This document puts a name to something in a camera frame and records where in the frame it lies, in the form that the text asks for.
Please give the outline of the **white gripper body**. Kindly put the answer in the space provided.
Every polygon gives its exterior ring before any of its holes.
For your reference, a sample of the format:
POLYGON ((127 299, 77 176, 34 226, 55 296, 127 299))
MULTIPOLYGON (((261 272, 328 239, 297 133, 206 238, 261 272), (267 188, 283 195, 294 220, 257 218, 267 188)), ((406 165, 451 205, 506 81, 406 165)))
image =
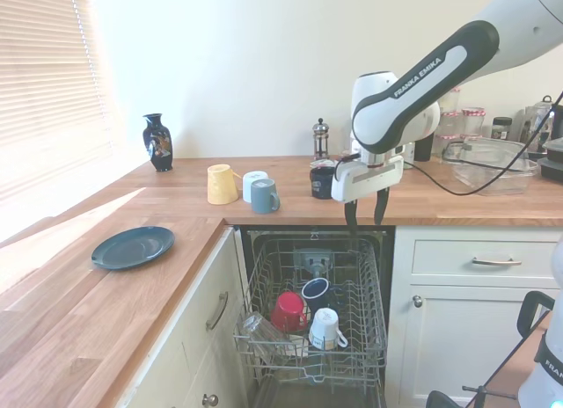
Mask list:
POLYGON ((398 184, 404 170, 404 158, 392 157, 379 167, 347 161, 335 167, 331 196, 338 202, 351 202, 398 184))

